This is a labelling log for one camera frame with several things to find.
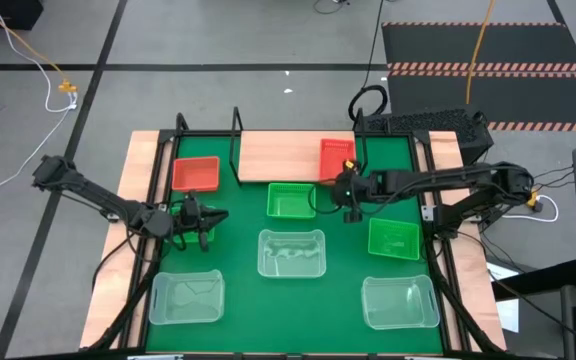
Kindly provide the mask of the orange slotted plastic basket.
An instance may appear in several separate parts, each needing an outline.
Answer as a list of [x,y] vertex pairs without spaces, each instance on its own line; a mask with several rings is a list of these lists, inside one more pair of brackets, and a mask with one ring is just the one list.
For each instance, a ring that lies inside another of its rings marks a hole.
[[346,160],[356,158],[353,140],[327,139],[320,141],[319,181],[330,182],[343,171]]
[[173,163],[171,188],[178,192],[214,192],[219,186],[219,169],[216,156],[178,158]]

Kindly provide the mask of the black hazard-striped floor mat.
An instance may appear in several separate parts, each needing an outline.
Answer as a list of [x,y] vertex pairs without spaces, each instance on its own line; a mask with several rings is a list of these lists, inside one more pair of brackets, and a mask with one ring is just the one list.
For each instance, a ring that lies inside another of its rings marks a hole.
[[393,70],[576,72],[576,43],[561,23],[385,22]]
[[394,112],[469,105],[491,130],[576,132],[576,72],[393,71],[388,85]]

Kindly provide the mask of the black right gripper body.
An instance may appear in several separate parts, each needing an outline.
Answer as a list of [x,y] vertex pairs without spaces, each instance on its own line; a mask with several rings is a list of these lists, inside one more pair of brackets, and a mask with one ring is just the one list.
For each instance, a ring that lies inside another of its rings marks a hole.
[[355,207],[370,193],[370,179],[354,171],[340,173],[334,181],[334,204],[339,207]]

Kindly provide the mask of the green slotted plastic basket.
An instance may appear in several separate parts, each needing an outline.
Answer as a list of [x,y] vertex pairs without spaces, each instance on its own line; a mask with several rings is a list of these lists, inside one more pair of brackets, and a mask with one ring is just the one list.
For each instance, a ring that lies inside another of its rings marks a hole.
[[[180,212],[181,207],[180,206],[172,206],[170,208],[170,214],[171,215],[177,215]],[[214,241],[215,239],[215,231],[216,229],[213,228],[211,229],[208,233],[207,233],[207,242],[211,243]],[[199,243],[199,235],[196,232],[189,232],[189,233],[184,233],[183,234],[184,240],[186,243]],[[172,237],[172,241],[177,244],[177,245],[182,245],[181,242],[181,237],[179,235],[174,235]]]
[[420,258],[420,226],[409,222],[371,218],[368,253],[417,261]]
[[270,183],[268,185],[267,215],[283,219],[312,219],[316,212],[315,187],[305,183]]

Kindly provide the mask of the wooden shelf with black frame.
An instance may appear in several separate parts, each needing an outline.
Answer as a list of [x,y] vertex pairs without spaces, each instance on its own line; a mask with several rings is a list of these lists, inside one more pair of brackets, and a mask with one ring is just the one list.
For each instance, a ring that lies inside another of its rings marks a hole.
[[366,117],[359,109],[351,130],[245,129],[237,106],[232,111],[228,163],[238,184],[264,182],[319,182],[322,139],[355,142],[362,139],[363,165],[368,155]]

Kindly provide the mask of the black computer tower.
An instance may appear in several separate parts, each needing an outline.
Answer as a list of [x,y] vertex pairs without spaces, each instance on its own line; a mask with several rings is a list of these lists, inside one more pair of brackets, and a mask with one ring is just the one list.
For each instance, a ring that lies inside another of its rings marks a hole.
[[411,133],[423,143],[429,142],[430,132],[454,132],[464,165],[475,163],[494,145],[488,124],[484,113],[473,105],[424,108],[413,112],[370,115],[365,119],[367,131]]

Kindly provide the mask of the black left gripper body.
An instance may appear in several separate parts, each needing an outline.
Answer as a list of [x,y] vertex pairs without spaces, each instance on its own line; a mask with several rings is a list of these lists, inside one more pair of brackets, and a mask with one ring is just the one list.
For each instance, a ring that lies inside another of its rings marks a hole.
[[199,203],[195,197],[187,196],[175,201],[170,208],[173,216],[172,237],[174,239],[198,239]]

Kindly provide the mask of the clear plastic storage bin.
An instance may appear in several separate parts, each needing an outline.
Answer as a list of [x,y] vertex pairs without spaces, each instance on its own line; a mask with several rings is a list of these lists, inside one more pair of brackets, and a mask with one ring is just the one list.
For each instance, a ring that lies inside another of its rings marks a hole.
[[225,281],[219,270],[161,272],[153,279],[149,321],[153,325],[212,323],[224,313]]
[[327,270],[323,231],[274,232],[264,229],[258,236],[257,271],[276,279],[314,279]]
[[440,323],[434,285],[427,275],[366,277],[361,300],[364,321],[373,330],[434,328]]

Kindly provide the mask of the black box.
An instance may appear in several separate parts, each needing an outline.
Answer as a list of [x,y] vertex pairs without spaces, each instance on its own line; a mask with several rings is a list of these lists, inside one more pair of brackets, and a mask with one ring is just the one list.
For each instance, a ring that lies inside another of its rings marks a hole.
[[0,16],[14,30],[31,30],[43,11],[42,0],[0,0]]

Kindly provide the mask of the white paper sheet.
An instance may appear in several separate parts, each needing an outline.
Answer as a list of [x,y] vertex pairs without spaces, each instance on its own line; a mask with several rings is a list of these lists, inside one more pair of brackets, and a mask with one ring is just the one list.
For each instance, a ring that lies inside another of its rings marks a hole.
[[[488,262],[487,269],[491,273],[490,280],[502,280],[515,275],[518,272],[507,269],[505,267]],[[519,332],[519,300],[511,299],[504,301],[496,301],[498,315],[500,318],[501,326],[504,330],[518,333]]]

